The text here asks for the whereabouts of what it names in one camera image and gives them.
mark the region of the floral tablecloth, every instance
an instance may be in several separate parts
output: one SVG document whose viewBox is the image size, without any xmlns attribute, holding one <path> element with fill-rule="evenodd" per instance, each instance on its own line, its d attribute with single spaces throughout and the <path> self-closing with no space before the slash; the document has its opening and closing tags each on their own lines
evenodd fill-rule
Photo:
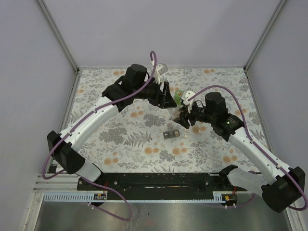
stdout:
<svg viewBox="0 0 308 231">
<path fill-rule="evenodd" d="M 69 123 L 75 122 L 114 83 L 125 69 L 82 70 Z M 171 93 L 198 92 L 210 85 L 229 88 L 238 98 L 252 134 L 266 146 L 260 119 L 241 68 L 169 69 L 164 74 Z M 224 90 L 229 111 L 240 117 L 233 98 Z M 204 102 L 205 93 L 197 99 Z M 165 140 L 163 132 L 178 129 L 180 136 Z M 186 130 L 172 121 L 167 109 L 135 100 L 121 113 L 103 124 L 79 153 L 104 172 L 218 172 L 234 164 L 249 171 L 257 169 L 238 149 L 217 136 L 209 124 L 197 122 Z"/>
</svg>

